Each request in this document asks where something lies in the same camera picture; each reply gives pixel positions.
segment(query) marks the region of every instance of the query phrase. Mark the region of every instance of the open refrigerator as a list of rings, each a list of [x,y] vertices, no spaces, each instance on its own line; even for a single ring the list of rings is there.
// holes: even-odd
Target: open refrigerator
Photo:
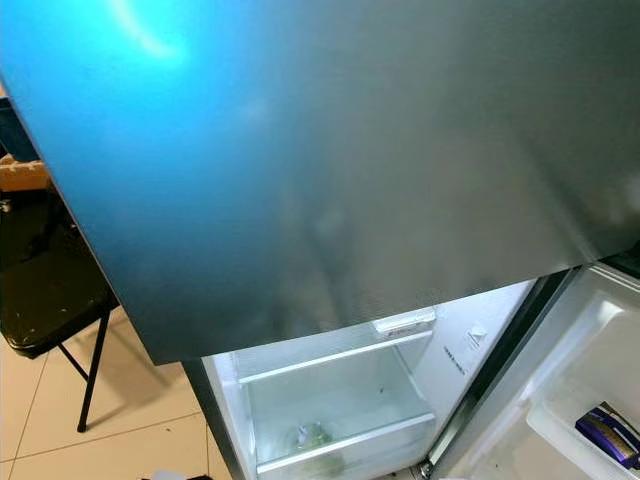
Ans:
[[[583,267],[537,309],[536,285],[203,358],[234,477],[366,480],[410,467],[439,479],[640,476],[573,427],[601,401],[640,424],[630,381],[640,283]],[[474,398],[479,372],[527,310],[527,333]]]

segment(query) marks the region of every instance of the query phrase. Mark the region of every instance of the metal chair leg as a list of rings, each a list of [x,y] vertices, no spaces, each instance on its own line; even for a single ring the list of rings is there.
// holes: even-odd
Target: metal chair leg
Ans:
[[[98,337],[96,338],[96,345],[93,348],[89,378],[87,378],[87,388],[84,391],[84,400],[82,401],[82,410],[80,411],[80,422],[78,423],[78,432],[80,433],[87,430],[89,405],[91,405],[91,396],[93,395],[93,387],[95,386],[96,376],[98,375],[98,364],[100,363],[100,355],[102,354],[102,346],[104,345],[104,337],[107,334],[108,324],[109,313],[100,318],[100,325],[98,326]]]
[[[71,365],[73,365],[73,368],[75,368],[78,371],[78,373],[82,376],[82,378],[84,378],[84,381],[86,382],[89,379],[89,375],[87,375],[87,372],[84,371],[84,369],[80,366],[78,361],[75,358],[73,358],[73,355],[71,355],[69,350],[67,350],[66,347],[62,344],[58,345],[58,348],[62,351],[62,353],[64,353],[64,356],[67,357],[67,360],[69,360],[69,362],[71,362]]]

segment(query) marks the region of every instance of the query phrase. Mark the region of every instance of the refrigerator door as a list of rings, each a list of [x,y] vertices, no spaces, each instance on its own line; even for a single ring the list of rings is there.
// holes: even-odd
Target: refrigerator door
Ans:
[[[2,80],[156,363],[629,248],[637,0],[7,0]]]
[[[640,282],[604,265],[584,269],[430,478],[640,478],[575,428],[603,401],[640,427],[638,338]]]

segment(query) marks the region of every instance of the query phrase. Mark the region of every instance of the stainless steel freezer door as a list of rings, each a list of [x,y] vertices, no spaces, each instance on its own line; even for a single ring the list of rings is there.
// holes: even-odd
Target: stainless steel freezer door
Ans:
[[[162,363],[629,248],[639,12],[7,0],[1,70]]]

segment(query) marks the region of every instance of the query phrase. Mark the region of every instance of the label sticker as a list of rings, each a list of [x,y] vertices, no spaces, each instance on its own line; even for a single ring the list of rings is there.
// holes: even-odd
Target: label sticker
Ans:
[[[462,376],[466,376],[475,366],[486,336],[487,330],[480,324],[474,324],[465,332],[456,347],[449,348],[445,345],[444,352]]]

